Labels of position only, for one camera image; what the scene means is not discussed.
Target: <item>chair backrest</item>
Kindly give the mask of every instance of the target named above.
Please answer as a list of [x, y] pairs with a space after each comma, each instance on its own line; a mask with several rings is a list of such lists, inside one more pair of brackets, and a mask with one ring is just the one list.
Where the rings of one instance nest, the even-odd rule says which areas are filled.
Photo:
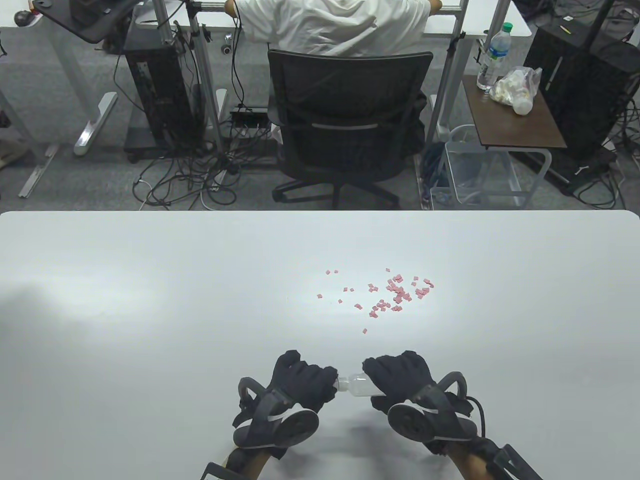
[[398, 169], [432, 53], [268, 56], [286, 163], [383, 177]]

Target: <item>black computer case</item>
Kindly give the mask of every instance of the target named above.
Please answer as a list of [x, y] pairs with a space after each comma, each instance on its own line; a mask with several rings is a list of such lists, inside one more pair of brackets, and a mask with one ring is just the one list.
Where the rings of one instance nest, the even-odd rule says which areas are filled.
[[156, 28], [131, 22], [124, 55], [143, 112], [134, 108], [125, 151], [131, 158], [180, 154], [202, 146], [205, 103], [187, 42], [164, 44]]
[[604, 32], [588, 46], [592, 29], [565, 20], [540, 27], [524, 62], [542, 68], [539, 93], [564, 137], [566, 153], [578, 161], [600, 148], [640, 84], [638, 48]]

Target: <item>water bottle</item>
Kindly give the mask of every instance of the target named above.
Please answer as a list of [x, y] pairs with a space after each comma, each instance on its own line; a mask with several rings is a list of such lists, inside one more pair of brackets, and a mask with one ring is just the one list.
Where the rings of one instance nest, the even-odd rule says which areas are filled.
[[349, 377], [338, 377], [333, 386], [339, 392], [351, 392], [354, 397], [378, 397], [384, 395], [376, 387], [368, 375], [355, 373]]
[[513, 25], [506, 22], [502, 26], [502, 30], [491, 39], [476, 80], [476, 85], [480, 90], [488, 92], [497, 82], [500, 66], [511, 48], [512, 28]]

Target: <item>gray floor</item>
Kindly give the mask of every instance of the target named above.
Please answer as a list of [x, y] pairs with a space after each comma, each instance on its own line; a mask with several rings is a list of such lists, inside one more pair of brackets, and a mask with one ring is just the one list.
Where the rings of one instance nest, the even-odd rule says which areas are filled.
[[[95, 50], [64, 33], [67, 42], [79, 59], [83, 72], [98, 92], [114, 90], [113, 70], [116, 59]], [[33, 169], [33, 158], [25, 159], [0, 171], [0, 212], [10, 210], [133, 210], [140, 203], [131, 193], [133, 182], [139, 177], [146, 163], [131, 165], [122, 153], [131, 105], [122, 96], [118, 100], [102, 133], [96, 139], [91, 152], [80, 158], [72, 152], [72, 144], [82, 131], [86, 118], [82, 114], [68, 81], [53, 54], [41, 25], [34, 28], [7, 29], [2, 32], [3, 45], [9, 57], [0, 64], [0, 82], [3, 91], [20, 116], [27, 123], [38, 141], [42, 143], [62, 142], [63, 146], [47, 170], [45, 176], [27, 200], [17, 197], [22, 185]], [[509, 54], [509, 64], [522, 64], [531, 39], [514, 39]], [[215, 81], [219, 87], [230, 88], [230, 56], [220, 53], [221, 35], [214, 34], [209, 54]], [[429, 40], [420, 45], [421, 49], [434, 52], [435, 59], [423, 85], [427, 94], [437, 90], [442, 65], [444, 64], [445, 40]], [[252, 106], [266, 103], [268, 94], [268, 64], [266, 46], [241, 42], [237, 64], [239, 76], [246, 90], [245, 102]], [[470, 60], [467, 73], [477, 71], [477, 65]], [[134, 91], [131, 75], [126, 63], [120, 62], [117, 72], [118, 83], [127, 92]], [[429, 111], [423, 114], [425, 123]], [[470, 123], [471, 117], [462, 90], [456, 99], [451, 125]], [[0, 130], [0, 136], [14, 136], [15, 133]], [[627, 207], [640, 214], [640, 172], [629, 159], [621, 159], [621, 167], [626, 176], [621, 189]], [[149, 179], [161, 175], [162, 166], [149, 172]], [[516, 166], [521, 183], [526, 186], [532, 181], [532, 173], [524, 166]], [[288, 181], [287, 177], [274, 169], [247, 170], [236, 189], [237, 202], [224, 209], [272, 210], [272, 209], [327, 209], [329, 201], [309, 203], [277, 204], [271, 199], [271, 190]], [[403, 209], [420, 207], [415, 174], [411, 168], [400, 176], [384, 182], [383, 186], [401, 197]], [[327, 191], [322, 188], [310, 189], [312, 195]], [[144, 186], [140, 193], [145, 194]], [[605, 201], [604, 189], [594, 189], [586, 196], [590, 201]], [[187, 209], [190, 201], [172, 206], [172, 209]], [[201, 209], [198, 202], [195, 209]], [[343, 209], [382, 209], [385, 204], [368, 194], [346, 189], [342, 196]], [[548, 183], [544, 183], [534, 196], [533, 209], [584, 209], [577, 200], [566, 197]]]

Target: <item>person's back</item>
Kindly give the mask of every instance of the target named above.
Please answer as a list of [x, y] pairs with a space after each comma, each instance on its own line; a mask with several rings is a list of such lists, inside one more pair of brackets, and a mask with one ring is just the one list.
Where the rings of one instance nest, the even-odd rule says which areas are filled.
[[252, 42], [329, 56], [400, 54], [418, 42], [440, 0], [227, 0]]

